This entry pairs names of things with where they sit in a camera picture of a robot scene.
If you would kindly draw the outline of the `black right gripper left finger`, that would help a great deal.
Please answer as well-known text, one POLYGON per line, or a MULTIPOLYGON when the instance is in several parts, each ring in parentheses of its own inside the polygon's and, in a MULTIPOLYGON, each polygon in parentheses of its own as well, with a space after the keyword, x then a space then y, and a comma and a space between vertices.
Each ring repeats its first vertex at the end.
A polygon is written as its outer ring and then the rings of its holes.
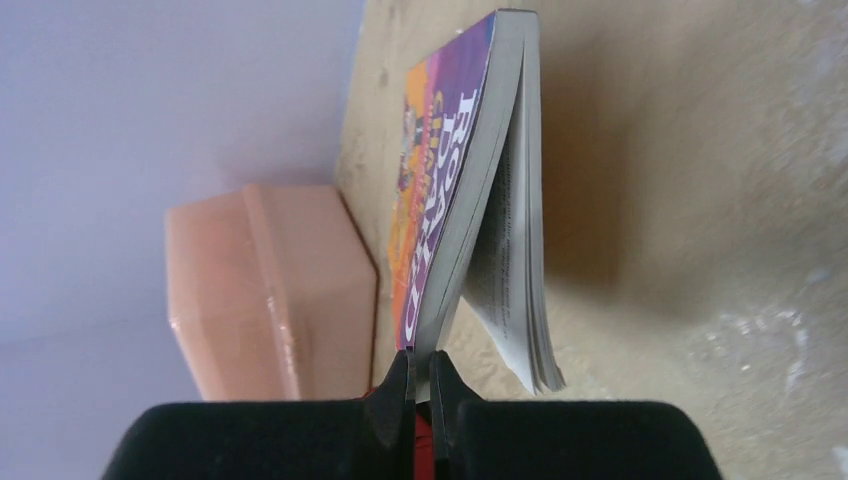
POLYGON ((154 406, 119 441, 105 479, 411 479, 413 355, 372 392, 327 401, 154 406))

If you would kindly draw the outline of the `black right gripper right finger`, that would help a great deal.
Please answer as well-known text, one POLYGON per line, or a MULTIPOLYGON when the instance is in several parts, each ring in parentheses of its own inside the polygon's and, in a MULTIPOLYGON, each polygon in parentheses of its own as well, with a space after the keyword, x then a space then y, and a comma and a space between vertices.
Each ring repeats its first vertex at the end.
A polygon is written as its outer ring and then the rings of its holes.
POLYGON ((698 427, 658 401, 493 401, 430 359, 438 479, 719 479, 698 427))

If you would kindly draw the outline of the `Roald Dahl Charlie paperback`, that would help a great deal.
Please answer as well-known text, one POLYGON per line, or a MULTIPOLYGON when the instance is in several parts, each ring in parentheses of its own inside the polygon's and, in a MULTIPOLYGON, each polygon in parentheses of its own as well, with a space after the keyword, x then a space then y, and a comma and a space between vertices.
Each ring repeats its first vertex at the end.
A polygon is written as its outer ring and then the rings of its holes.
POLYGON ((565 385, 544 293, 539 44, 536 12, 498 9, 406 75, 388 262, 420 402, 460 303, 527 391, 565 385))

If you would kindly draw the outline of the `red backpack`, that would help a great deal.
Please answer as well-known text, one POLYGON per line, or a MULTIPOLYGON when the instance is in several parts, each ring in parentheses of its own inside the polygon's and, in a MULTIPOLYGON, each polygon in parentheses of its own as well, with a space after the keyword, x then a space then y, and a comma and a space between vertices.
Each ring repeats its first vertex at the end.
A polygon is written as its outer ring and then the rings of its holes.
POLYGON ((382 384, 363 396, 367 425, 374 437, 369 447, 371 479, 434 479, 433 429, 429 403, 382 384))

